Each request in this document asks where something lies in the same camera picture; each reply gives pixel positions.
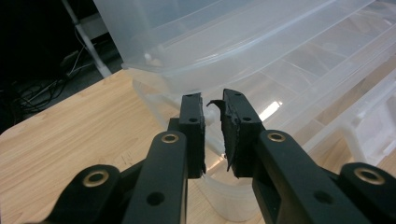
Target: wooden countertop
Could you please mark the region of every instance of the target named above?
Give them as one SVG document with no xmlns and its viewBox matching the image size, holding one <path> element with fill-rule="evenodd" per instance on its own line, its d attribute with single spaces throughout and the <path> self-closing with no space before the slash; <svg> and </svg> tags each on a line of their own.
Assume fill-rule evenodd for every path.
<svg viewBox="0 0 396 224">
<path fill-rule="evenodd" d="M 64 187 L 86 167 L 102 163 L 123 171 L 146 157 L 162 128 L 131 82 L 118 72 L 0 135 L 2 223 L 43 220 Z M 340 157 L 342 152 L 333 152 L 318 161 L 333 164 Z M 392 167 L 395 159 L 382 167 Z M 232 223 L 215 212 L 190 180 L 187 214 L 188 223 Z M 264 222 L 258 214 L 246 223 Z"/>
</svg>

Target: transparent plastic bin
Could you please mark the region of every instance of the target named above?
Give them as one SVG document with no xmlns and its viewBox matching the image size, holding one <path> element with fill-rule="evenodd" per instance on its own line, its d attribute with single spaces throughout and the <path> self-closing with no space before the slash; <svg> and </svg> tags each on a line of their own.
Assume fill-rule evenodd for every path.
<svg viewBox="0 0 396 224">
<path fill-rule="evenodd" d="M 390 60 L 396 63 L 396 56 Z M 324 110 L 315 117 L 308 125 L 315 133 L 304 149 L 322 153 L 318 146 L 328 136 L 340 133 L 354 161 L 378 165 L 388 156 L 396 148 L 396 65 L 389 66 L 394 69 L 392 72 L 374 71 L 334 103 L 332 106 L 338 111 Z"/>
<path fill-rule="evenodd" d="M 142 36 L 149 43 L 157 45 L 153 47 L 154 53 L 147 51 L 146 54 L 144 50 L 138 50 L 140 61 L 134 61 L 134 49 L 129 48 L 131 43 L 128 41 L 132 37 L 129 35 L 131 28 L 127 27 L 128 22 L 119 22 L 120 18 L 111 19 L 117 15 L 109 13 L 111 10 L 106 12 L 108 15 L 102 15 L 106 25 L 121 24 L 117 31 L 120 33 L 116 32 L 116 35 L 111 27 L 107 28 L 118 48 L 125 51 L 122 53 L 123 67 L 134 77 L 135 91 L 164 128 L 169 118 L 178 116 L 183 94 L 201 92 L 205 105 L 210 100 L 220 99 L 224 88 L 244 93 L 260 115 L 264 127 L 291 134 L 310 153 L 317 150 L 318 145 L 329 135 L 338 137 L 341 133 L 347 134 L 347 127 L 358 130 L 364 126 L 364 122 L 362 126 L 353 123 L 355 126 L 344 128 L 333 124 L 344 123 L 343 118 L 347 115 L 343 117 L 341 114 L 360 98 L 331 116 L 329 107 L 342 101 L 346 94 L 361 83 L 372 79 L 370 74 L 396 53 L 394 4 L 371 0 L 334 0 L 301 1 L 303 4 L 299 6 L 296 1 L 291 1 L 289 5 L 293 7 L 286 6 L 278 14 L 288 14 L 288 10 L 294 9 L 294 6 L 300 9 L 297 10 L 298 13 L 290 13 L 285 20 L 276 22 L 273 26 L 266 23 L 266 27 L 260 27 L 259 22 L 251 21 L 252 27 L 238 27 L 241 31 L 246 29 L 242 34 L 222 30 L 233 24 L 230 21 L 240 15 L 246 15 L 247 12 L 256 15 L 252 12 L 259 8 L 259 4 L 268 2 L 274 8 L 283 8 L 285 5 L 282 4 L 288 2 L 248 1 L 239 6 L 227 6 L 221 15 L 209 16 L 210 20 L 190 23 L 195 16 L 206 18 L 198 15 L 211 11 L 212 7 L 224 6 L 222 4 L 225 2 L 216 1 L 213 5 L 195 10 L 196 14 L 190 13 L 152 27 L 151 32 Z M 250 23 L 246 21 L 238 24 L 242 26 Z M 175 34 L 174 28 L 179 30 L 178 35 L 172 35 Z M 127 41 L 125 43 L 118 42 L 117 39 L 122 36 L 122 32 L 128 33 L 123 39 Z M 164 32 L 166 41 L 158 44 L 159 40 L 155 38 L 161 36 L 154 38 L 158 34 L 156 32 Z M 370 91 L 373 86 L 375 84 L 367 87 L 365 92 L 371 92 L 370 95 L 377 97 L 377 91 Z M 373 101 L 384 102 L 385 98 L 375 98 Z M 382 105 L 382 111 L 391 111 L 393 103 L 389 102 L 393 98 L 385 101 L 387 104 Z M 213 152 L 206 153 L 208 175 L 196 183 L 223 217 L 234 221 L 247 220 L 259 212 L 258 205 L 252 198 L 251 185 L 246 180 L 233 182 L 238 179 L 223 179 L 227 175 L 222 173 L 224 169 L 221 168 L 224 145 L 219 110 L 211 105 L 204 108 L 204 114 L 206 148 Z M 383 121 L 391 119 L 393 117 L 388 116 Z M 379 150 L 383 150 L 386 144 L 388 147 L 385 149 L 393 147 L 393 143 L 384 141 L 379 138 L 376 141 L 380 145 Z M 376 163 L 376 160 L 385 155 L 375 154 L 377 151 L 364 152 L 361 147 L 365 145 L 361 144 L 361 140 L 358 143 L 360 145 L 351 147 L 356 160 Z M 238 210 L 251 213 L 247 212 L 249 216 L 241 217 Z"/>
<path fill-rule="evenodd" d="M 123 10 L 113 2 L 95 1 L 120 50 L 123 68 L 158 91 L 190 93 L 260 71 L 373 0 L 254 0 L 243 6 L 223 0 L 158 27 L 140 27 L 143 34 L 134 34 L 134 24 L 125 22 L 134 13 L 124 12 L 140 1 L 121 2 Z M 232 9 L 204 24 L 191 22 L 212 18 L 211 8 L 218 4 Z M 178 36 L 162 39 L 167 32 Z"/>
</svg>

